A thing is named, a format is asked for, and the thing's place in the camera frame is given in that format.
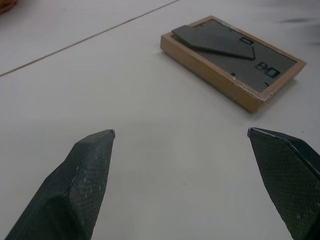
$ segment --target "wooden frame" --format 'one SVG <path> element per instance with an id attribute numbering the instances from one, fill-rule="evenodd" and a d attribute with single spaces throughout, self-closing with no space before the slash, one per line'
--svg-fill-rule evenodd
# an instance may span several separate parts
<path id="1" fill-rule="evenodd" d="M 289 81 L 291 81 L 306 65 L 304 61 L 276 48 L 275 46 L 270 45 L 269 43 L 266 43 L 265 41 L 262 41 L 255 36 L 252 36 L 247 32 L 233 27 L 232 25 L 214 16 L 206 17 L 191 23 L 189 26 L 194 27 L 209 20 L 215 20 L 296 62 L 295 65 L 293 65 L 287 72 L 279 77 L 265 91 L 259 93 L 243 82 L 237 80 L 234 76 L 230 75 L 214 63 L 205 59 L 192 49 L 175 40 L 172 37 L 172 32 L 168 32 L 161 36 L 160 47 L 166 54 L 174 58 L 183 66 L 187 67 L 207 83 L 214 86 L 216 89 L 243 106 L 251 113 L 257 112 L 263 104 L 265 104 L 275 93 L 279 92 L 279 90 L 283 88 Z"/>

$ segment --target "white surface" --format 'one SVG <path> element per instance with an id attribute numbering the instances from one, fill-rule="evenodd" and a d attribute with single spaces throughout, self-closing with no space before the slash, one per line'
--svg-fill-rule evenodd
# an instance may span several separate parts
<path id="1" fill-rule="evenodd" d="M 173 0 L 20 0 L 0 15 L 0 75 Z"/>
<path id="2" fill-rule="evenodd" d="M 0 237 L 76 141 L 113 128 L 93 240 L 290 240 L 247 129 L 284 132 L 320 152 L 318 48 L 267 18 L 272 10 L 281 12 L 184 0 L 0 78 Z M 162 34 L 208 15 L 308 65 L 251 115 L 160 50 Z"/>

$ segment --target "wooden edge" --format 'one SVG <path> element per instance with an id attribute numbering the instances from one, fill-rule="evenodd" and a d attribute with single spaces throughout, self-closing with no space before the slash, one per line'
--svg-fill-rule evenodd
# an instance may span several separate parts
<path id="1" fill-rule="evenodd" d="M 207 83 L 239 103 L 249 112 L 256 112 L 264 103 L 260 93 L 237 80 L 201 55 L 172 38 L 169 32 L 161 36 L 161 49 Z"/>
<path id="2" fill-rule="evenodd" d="M 287 83 L 289 83 L 300 71 L 305 67 L 304 61 L 299 61 L 293 65 L 285 74 L 271 84 L 262 94 L 262 99 L 268 101 L 272 95 L 281 90 Z"/>

